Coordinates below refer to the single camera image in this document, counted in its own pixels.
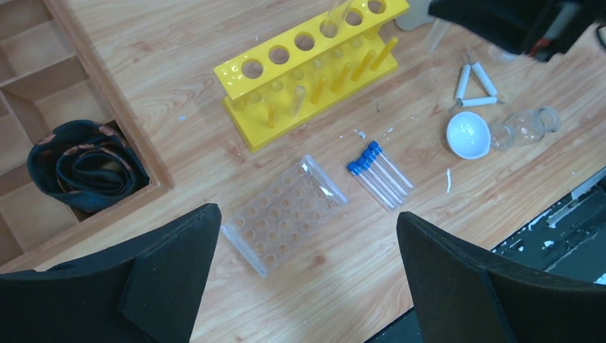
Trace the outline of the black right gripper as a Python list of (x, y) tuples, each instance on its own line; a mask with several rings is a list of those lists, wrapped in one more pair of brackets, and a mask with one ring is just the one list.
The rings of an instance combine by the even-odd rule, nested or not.
[[(541, 63), (566, 54), (590, 26), (605, 50), (604, 1), (444, 0), (431, 1), (428, 14)], [(499, 45), (522, 46), (511, 52)]]

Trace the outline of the clear glass test tube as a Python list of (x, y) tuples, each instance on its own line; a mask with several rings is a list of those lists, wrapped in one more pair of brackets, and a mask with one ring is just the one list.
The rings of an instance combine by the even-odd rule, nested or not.
[(326, 18), (320, 26), (320, 32), (327, 38), (338, 35), (341, 25), (347, 17), (353, 0), (334, 0), (327, 12)]

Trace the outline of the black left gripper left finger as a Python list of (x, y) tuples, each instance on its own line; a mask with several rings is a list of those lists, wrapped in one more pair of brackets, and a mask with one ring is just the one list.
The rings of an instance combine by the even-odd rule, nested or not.
[(205, 204), (145, 234), (1, 275), (3, 342), (188, 342), (222, 215)]

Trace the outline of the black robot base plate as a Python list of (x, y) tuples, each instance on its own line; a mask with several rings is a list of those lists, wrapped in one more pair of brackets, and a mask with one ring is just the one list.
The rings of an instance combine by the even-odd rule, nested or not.
[[(499, 246), (487, 250), (527, 267), (605, 287), (605, 172), (594, 174)], [(379, 342), (425, 342), (414, 307), (374, 338)]]

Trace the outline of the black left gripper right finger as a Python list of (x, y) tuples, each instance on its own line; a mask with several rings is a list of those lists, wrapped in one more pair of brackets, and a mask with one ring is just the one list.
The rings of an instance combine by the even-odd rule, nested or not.
[(412, 212), (397, 238), (425, 342), (603, 342), (605, 287), (550, 274)]

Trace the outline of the blue capped tube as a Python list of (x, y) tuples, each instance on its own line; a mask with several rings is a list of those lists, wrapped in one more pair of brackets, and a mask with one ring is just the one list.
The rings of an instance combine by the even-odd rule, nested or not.
[(369, 180), (369, 183), (376, 189), (375, 193), (380, 195), (389, 208), (396, 209), (404, 204), (403, 198), (393, 189), (391, 184), (379, 171), (375, 162), (363, 156), (358, 158), (355, 162)]
[(409, 196), (409, 191), (411, 189), (404, 189), (397, 182), (395, 182), (394, 179), (391, 176), (389, 176), (380, 165), (378, 165), (378, 163), (375, 161), (375, 157), (374, 157), (373, 153), (368, 149), (368, 147), (361, 153), (361, 156), (371, 159), (373, 162), (375, 162), (377, 164), (379, 171), (383, 174), (383, 176), (391, 184), (393, 189), (399, 193), (399, 195), (403, 198), (404, 203), (405, 203), (407, 197)]
[(382, 146), (377, 141), (371, 141), (368, 144), (368, 149), (373, 153), (375, 161), (380, 165), (386, 173), (391, 176), (395, 182), (397, 182), (404, 189), (413, 189), (414, 185), (404, 175), (397, 165), (389, 158), (389, 156), (383, 151)]
[(369, 180), (366, 178), (366, 176), (364, 175), (364, 173), (362, 172), (362, 170), (360, 169), (360, 167), (356, 164), (355, 161), (351, 161), (350, 163), (348, 163), (347, 165), (347, 169), (349, 170), (349, 172), (358, 179), (358, 181), (361, 183), (362, 186), (364, 186), (368, 192), (370, 192), (373, 197), (387, 210), (395, 210), (395, 209), (391, 209), (389, 208), (384, 200), (382, 200), (382, 198), (380, 197), (380, 195), (377, 195), (376, 189), (373, 187), (372, 184), (369, 183)]

